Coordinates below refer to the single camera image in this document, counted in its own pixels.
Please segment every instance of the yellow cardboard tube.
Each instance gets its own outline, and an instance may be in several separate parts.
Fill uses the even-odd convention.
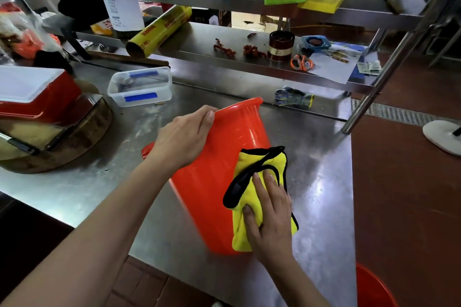
[[[191,16],[190,6],[173,6],[126,43],[126,51],[135,58],[148,58]]]

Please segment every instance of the person's right arm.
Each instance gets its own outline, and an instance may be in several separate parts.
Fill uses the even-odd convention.
[[[243,207],[248,241],[256,258],[267,269],[289,307],[330,307],[293,256],[290,197],[267,170],[263,176],[267,191],[258,174],[253,175],[263,212],[260,228],[251,207]]]

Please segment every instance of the floor drain grate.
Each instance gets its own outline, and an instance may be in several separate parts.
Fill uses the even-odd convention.
[[[360,100],[355,98],[352,99],[352,109],[358,106]],[[433,114],[411,111],[409,109],[403,109],[394,106],[388,106],[381,103],[372,103],[372,105],[366,110],[366,115],[372,117],[383,118],[392,121],[398,121],[400,123],[424,126],[433,120],[446,120],[452,123],[459,124],[460,122],[455,119],[437,117]]]

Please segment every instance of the white round base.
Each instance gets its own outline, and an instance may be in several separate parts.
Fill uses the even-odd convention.
[[[461,157],[461,136],[453,135],[459,126],[445,120],[434,120],[423,126],[423,134],[435,146]]]

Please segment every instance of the red plastic container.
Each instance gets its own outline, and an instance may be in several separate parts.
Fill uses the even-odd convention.
[[[259,115],[260,97],[219,110],[199,157],[179,169],[170,184],[192,216],[208,248],[218,254],[237,254],[232,248],[232,210],[223,196],[232,182],[242,148],[271,146]],[[153,143],[144,147],[145,158]]]
[[[373,272],[359,263],[355,266],[358,307],[398,307],[390,290]]]
[[[63,72],[30,103],[0,101],[0,117],[58,122],[64,110],[82,94],[69,73]]]

